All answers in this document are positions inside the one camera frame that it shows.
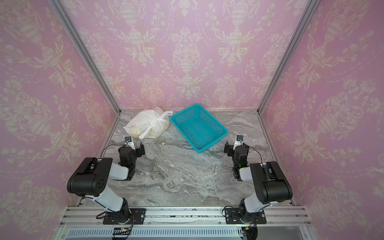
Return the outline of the white plastic bag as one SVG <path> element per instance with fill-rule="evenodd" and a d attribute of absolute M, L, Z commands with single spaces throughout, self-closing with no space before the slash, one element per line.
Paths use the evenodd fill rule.
<path fill-rule="evenodd" d="M 163 111 L 156 107 L 151 110 L 139 112 L 124 127 L 128 135 L 140 140 L 150 138 L 154 139 L 162 135 L 170 126 L 170 116 L 173 111 Z"/>

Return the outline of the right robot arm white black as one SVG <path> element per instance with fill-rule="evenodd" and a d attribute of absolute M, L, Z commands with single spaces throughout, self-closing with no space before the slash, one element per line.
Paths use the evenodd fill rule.
<path fill-rule="evenodd" d="M 263 224 L 264 209 L 291 200 L 293 190 L 276 161 L 249 164 L 250 149 L 242 141 L 235 141 L 233 145 L 226 142 L 224 146 L 224 153 L 233 161 L 234 178 L 239 182 L 253 182 L 254 185 L 254 192 L 241 200 L 235 217 L 246 224 Z"/>

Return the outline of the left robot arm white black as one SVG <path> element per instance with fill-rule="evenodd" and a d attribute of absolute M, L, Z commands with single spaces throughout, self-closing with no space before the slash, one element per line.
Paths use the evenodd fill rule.
<path fill-rule="evenodd" d="M 102 219 L 104 225 L 142 225 L 146 209 L 130 209 L 128 201 L 108 186 L 108 179 L 131 181 L 137 158 L 144 154 L 145 147 L 142 143 L 136 149 L 133 143 L 126 143 L 119 148 L 118 164 L 112 158 L 85 158 L 68 180 L 67 191 L 103 207 L 104 212 L 96 218 Z"/>

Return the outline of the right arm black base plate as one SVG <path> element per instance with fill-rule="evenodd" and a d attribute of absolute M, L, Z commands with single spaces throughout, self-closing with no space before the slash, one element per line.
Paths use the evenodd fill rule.
<path fill-rule="evenodd" d="M 249 214 L 245 210 L 242 212 L 239 208 L 226 207 L 223 208 L 222 215 L 226 219 L 226 224 L 263 225 L 267 223 L 264 211 Z"/>

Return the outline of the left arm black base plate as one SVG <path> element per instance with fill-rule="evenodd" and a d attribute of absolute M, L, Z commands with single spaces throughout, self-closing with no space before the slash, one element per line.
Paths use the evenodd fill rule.
<path fill-rule="evenodd" d="M 106 212 L 103 220 L 104 225 L 142 225 L 145 220 L 145 208 L 133 208 L 127 213 Z"/>

